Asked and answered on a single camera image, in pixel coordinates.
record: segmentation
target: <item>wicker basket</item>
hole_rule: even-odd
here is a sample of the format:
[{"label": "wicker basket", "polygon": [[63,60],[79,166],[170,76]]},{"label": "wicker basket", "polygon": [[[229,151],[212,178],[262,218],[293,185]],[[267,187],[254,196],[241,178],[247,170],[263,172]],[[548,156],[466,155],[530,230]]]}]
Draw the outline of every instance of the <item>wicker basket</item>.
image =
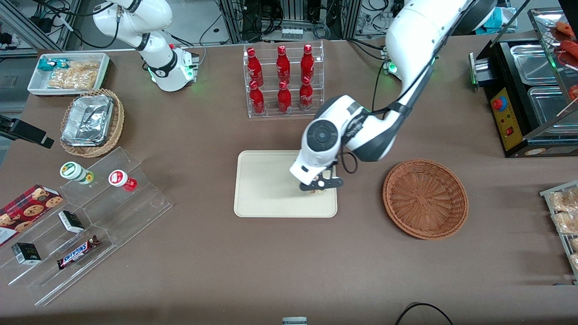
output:
[{"label": "wicker basket", "polygon": [[[118,97],[112,91],[107,89],[90,91],[89,93],[82,94],[80,96],[85,97],[96,95],[107,95],[114,100],[113,116],[110,121],[108,139],[106,140],[105,144],[100,147],[73,147],[65,144],[62,140],[60,140],[60,145],[69,154],[73,154],[75,156],[82,156],[85,158],[94,158],[102,156],[103,154],[114,149],[116,143],[118,142],[118,139],[120,138],[120,134],[123,131],[123,122],[124,122],[123,103],[121,103],[120,100],[118,100]],[[66,125],[66,121],[68,120],[68,114],[71,111],[71,107],[72,103],[68,105],[68,109],[66,110],[66,113],[64,113],[64,118],[62,119],[62,123],[60,124],[61,132],[64,131],[64,126]]]},{"label": "wicker basket", "polygon": [[421,239],[452,236],[468,217],[464,186],[431,160],[407,160],[393,167],[383,184],[383,202],[399,228]]}]

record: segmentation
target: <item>table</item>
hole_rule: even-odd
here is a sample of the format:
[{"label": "table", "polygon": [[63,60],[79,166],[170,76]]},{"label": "table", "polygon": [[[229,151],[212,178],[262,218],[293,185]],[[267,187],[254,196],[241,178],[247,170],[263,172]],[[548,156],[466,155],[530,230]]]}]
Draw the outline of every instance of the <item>table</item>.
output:
[{"label": "table", "polygon": [[[578,288],[538,192],[578,178],[576,159],[505,159],[483,92],[469,86],[468,56],[486,36],[450,38],[389,155],[345,174],[331,219],[245,219],[233,212],[237,156],[297,150],[309,119],[249,120],[242,46],[208,50],[199,80],[160,91],[135,51],[112,51],[107,88],[126,118],[119,145],[174,207],[46,307],[1,284],[0,323],[393,324],[409,303],[437,305],[461,324],[571,324]],[[379,62],[351,44],[325,42],[326,98],[371,105]],[[399,94],[380,79],[377,108]],[[70,98],[30,96],[23,120],[57,139]],[[422,241],[386,215],[381,187],[400,161],[427,158],[463,182],[469,217],[453,237]],[[75,158],[16,141],[0,168],[0,202],[30,185],[58,187]],[[420,307],[405,319],[443,318]]]}]

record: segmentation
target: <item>red bottle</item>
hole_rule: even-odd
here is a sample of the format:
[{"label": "red bottle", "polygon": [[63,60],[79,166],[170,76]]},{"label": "red bottle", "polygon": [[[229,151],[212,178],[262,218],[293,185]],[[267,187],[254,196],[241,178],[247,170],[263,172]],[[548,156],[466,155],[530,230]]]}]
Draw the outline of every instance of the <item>red bottle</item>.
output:
[{"label": "red bottle", "polygon": [[307,112],[311,110],[313,104],[313,87],[311,87],[311,78],[304,76],[301,80],[302,85],[299,89],[299,108]]},{"label": "red bottle", "polygon": [[279,112],[283,115],[291,113],[291,93],[287,89],[288,85],[286,81],[279,82],[277,98],[279,99]]},{"label": "red bottle", "polygon": [[247,49],[247,55],[249,56],[249,61],[247,63],[247,69],[249,69],[249,76],[251,80],[255,80],[257,82],[257,86],[263,86],[263,70],[261,68],[261,62],[255,56],[255,49],[249,47]]},{"label": "red bottle", "polygon": [[257,82],[255,80],[251,80],[249,82],[249,98],[251,99],[251,106],[253,106],[253,110],[257,115],[265,114],[265,100],[263,99],[263,93],[257,86]]},{"label": "red bottle", "polygon": [[287,58],[287,49],[281,45],[277,48],[277,75],[280,81],[289,83],[291,77],[291,63]]},{"label": "red bottle", "polygon": [[311,44],[305,44],[303,47],[303,57],[301,58],[301,79],[307,76],[310,80],[313,80],[313,64],[315,59],[313,59],[313,54],[311,54],[313,48]]}]

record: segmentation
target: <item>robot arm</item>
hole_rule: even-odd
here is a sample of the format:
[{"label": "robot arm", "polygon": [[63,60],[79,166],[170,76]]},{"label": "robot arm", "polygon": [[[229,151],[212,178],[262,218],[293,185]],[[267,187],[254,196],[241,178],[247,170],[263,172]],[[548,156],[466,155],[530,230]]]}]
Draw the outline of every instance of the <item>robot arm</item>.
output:
[{"label": "robot arm", "polygon": [[165,0],[112,0],[93,11],[109,3],[117,6],[93,15],[94,23],[103,34],[116,35],[134,47],[160,89],[176,91],[195,81],[196,66],[191,53],[172,49],[158,32],[168,28],[173,20],[171,7]]},{"label": "robot arm", "polygon": [[[301,139],[291,173],[302,190],[338,187],[343,180],[324,179],[342,145],[361,161],[379,161],[391,149],[399,128],[429,81],[439,49],[476,0],[412,0],[399,12],[386,36],[388,53],[402,81],[399,98],[370,112],[349,96],[332,98],[317,112]],[[383,119],[377,114],[384,113]]]}]

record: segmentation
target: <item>snickers bar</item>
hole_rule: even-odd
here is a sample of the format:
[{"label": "snickers bar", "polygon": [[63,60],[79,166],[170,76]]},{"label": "snickers bar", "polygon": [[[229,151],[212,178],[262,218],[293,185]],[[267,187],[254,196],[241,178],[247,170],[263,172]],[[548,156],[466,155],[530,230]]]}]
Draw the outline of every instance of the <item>snickers bar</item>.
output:
[{"label": "snickers bar", "polygon": [[82,245],[70,252],[63,259],[56,261],[56,263],[58,263],[58,268],[64,269],[65,267],[71,265],[73,262],[81,258],[82,255],[88,253],[92,248],[98,245],[100,245],[100,242],[98,241],[97,236],[92,236],[92,238],[85,241]]}]

